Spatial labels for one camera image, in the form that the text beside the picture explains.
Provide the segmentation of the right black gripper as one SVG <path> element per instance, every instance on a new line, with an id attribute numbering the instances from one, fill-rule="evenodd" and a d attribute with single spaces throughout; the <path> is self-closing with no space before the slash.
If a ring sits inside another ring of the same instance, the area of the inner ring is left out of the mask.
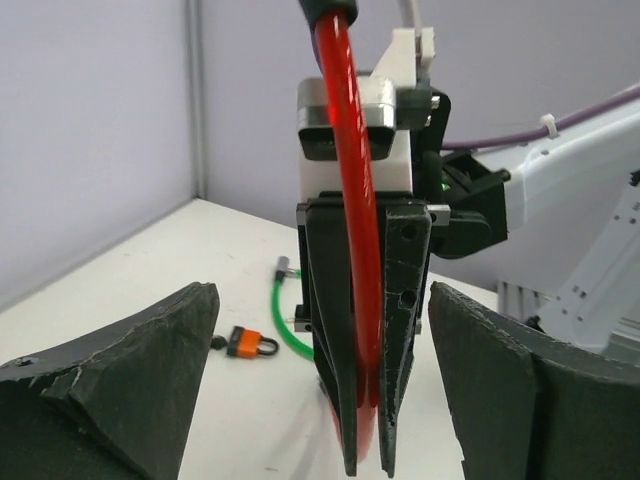
<path id="1" fill-rule="evenodd" d="M 363 87 L 361 95 L 377 188 L 378 219 L 384 219 L 378 429 L 381 466 L 392 478 L 399 413 L 414 359 L 417 311 L 431 227 L 427 207 L 411 203 L 444 202 L 439 152 L 450 101 L 446 94 L 431 87 Z M 300 87 L 297 115 L 301 201 L 296 221 L 301 260 L 307 263 L 308 214 L 316 211 L 327 222 L 332 218 L 344 221 L 345 213 L 326 89 Z"/>

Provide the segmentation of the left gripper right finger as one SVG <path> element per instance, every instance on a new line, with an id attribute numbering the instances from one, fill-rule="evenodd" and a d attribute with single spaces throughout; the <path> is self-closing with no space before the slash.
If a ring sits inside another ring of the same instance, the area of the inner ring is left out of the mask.
<path id="1" fill-rule="evenodd" d="M 467 479 L 636 479 L 639 369 L 442 282 L 431 335 Z"/>

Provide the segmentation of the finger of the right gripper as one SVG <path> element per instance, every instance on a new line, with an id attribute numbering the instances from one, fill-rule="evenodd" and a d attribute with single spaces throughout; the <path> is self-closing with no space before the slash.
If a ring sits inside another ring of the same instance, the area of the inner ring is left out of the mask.
<path id="1" fill-rule="evenodd" d="M 339 422 L 345 473 L 357 473 L 358 365 L 351 311 L 351 271 L 345 214 L 336 199 L 314 200 L 306 212 L 306 239 L 315 314 L 323 345 L 322 379 Z"/>

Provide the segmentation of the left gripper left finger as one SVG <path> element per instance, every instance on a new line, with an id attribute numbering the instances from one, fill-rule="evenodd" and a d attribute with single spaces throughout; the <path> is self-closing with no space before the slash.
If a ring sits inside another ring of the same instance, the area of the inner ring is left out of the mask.
<path id="1" fill-rule="evenodd" d="M 1 368 L 5 479 L 175 479 L 220 308 L 195 282 Z"/>

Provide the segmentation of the red cable lock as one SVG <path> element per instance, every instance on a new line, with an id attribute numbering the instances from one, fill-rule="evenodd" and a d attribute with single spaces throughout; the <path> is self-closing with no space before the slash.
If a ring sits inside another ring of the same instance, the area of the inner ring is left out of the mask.
<path id="1" fill-rule="evenodd" d="M 322 68 L 340 168 L 358 365 L 359 462 L 368 453 L 378 406 L 383 304 L 371 152 L 348 33 L 358 7 L 355 1 L 302 1 L 300 7 Z"/>

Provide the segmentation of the orange black padlock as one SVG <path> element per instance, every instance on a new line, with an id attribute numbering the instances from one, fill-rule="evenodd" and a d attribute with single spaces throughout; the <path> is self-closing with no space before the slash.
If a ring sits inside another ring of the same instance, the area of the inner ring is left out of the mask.
<path id="1" fill-rule="evenodd" d="M 226 348 L 228 357 L 242 359 L 267 358 L 278 352 L 279 344 L 276 340 L 241 326 L 233 327 Z"/>

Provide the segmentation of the black head key bunch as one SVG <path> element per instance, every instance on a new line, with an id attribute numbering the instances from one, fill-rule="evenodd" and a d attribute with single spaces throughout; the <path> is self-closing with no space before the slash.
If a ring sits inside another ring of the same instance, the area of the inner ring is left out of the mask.
<path id="1" fill-rule="evenodd" d="M 211 339 L 211 348 L 216 351 L 223 350 L 227 347 L 227 340 L 222 336 L 213 336 Z"/>

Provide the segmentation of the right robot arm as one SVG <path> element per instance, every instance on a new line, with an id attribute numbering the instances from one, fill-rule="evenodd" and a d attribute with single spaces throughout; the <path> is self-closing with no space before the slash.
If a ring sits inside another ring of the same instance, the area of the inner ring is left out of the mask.
<path id="1" fill-rule="evenodd" d="M 467 478 L 637 478 L 639 369 L 601 347 L 623 303 L 639 296 L 626 276 L 637 263 L 637 93 L 564 119 L 551 138 L 446 145 L 447 97 L 423 130 L 377 125 L 373 167 L 382 189 L 372 227 L 347 220 L 321 81 L 303 81 L 299 98 L 303 301 L 295 322 L 313 336 L 346 474 L 356 475 L 372 434 L 383 470 L 394 474 L 414 340 L 428 313 Z M 503 247 L 617 175 L 626 183 L 612 224 L 527 320 L 428 285 L 432 257 Z"/>

